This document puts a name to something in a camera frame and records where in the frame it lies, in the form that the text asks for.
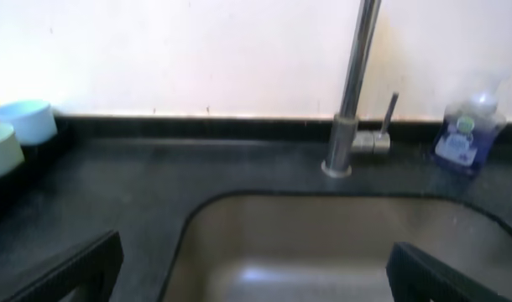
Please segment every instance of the black countertop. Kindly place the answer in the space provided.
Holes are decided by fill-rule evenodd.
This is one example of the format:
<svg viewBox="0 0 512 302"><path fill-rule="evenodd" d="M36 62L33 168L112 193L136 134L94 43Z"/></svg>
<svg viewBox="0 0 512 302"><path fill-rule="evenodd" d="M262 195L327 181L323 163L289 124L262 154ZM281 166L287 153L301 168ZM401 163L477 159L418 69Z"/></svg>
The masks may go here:
<svg viewBox="0 0 512 302"><path fill-rule="evenodd" d="M436 167L426 147L397 143L387 156L356 158L353 175L335 180L321 172L326 151L325 143L81 143L0 222L0 274L115 229L125 260L112 300L157 300L190 214L235 194L438 197L512 232L512 147L497 147L476 179Z"/></svg>

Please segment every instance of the backsplash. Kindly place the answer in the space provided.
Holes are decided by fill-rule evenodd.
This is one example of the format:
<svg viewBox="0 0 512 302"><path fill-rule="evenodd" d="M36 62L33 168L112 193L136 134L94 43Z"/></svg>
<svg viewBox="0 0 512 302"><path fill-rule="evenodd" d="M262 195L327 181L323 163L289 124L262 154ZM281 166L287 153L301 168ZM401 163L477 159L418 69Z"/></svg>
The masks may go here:
<svg viewBox="0 0 512 302"><path fill-rule="evenodd" d="M65 115L331 118L358 0L0 0L0 101ZM512 0L383 0L358 107L440 120L477 74L507 73Z"/></svg>

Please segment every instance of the soap bottle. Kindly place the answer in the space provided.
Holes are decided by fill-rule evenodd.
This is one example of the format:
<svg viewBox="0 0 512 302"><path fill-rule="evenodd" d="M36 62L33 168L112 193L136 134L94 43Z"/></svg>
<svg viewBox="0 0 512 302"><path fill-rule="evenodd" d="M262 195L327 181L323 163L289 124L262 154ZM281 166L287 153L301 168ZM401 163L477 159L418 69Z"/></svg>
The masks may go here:
<svg viewBox="0 0 512 302"><path fill-rule="evenodd" d="M475 175L483 167L494 140L506 125L505 117L497 112L494 96L499 83L495 81L466 101L447 106L431 149L438 164L468 175Z"/></svg>

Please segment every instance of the sink basin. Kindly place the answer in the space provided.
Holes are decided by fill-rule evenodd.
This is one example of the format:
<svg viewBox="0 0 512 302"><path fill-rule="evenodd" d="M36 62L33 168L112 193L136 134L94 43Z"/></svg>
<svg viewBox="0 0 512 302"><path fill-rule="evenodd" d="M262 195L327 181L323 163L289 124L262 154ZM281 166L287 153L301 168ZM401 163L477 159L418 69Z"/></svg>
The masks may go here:
<svg viewBox="0 0 512 302"><path fill-rule="evenodd" d="M393 301L385 264L410 242L512 299L512 237L444 200L247 195L190 221L164 301Z"/></svg>

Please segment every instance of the bottle label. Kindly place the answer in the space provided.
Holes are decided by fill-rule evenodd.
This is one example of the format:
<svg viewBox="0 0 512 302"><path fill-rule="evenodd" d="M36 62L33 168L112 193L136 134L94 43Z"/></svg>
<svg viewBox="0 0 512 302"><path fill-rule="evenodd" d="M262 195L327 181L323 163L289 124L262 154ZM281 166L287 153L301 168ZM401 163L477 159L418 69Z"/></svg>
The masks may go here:
<svg viewBox="0 0 512 302"><path fill-rule="evenodd" d="M462 116L457 123L449 124L447 133L442 135L435 146L435 154L455 164L469 167L478 151L473 148L474 120Z"/></svg>

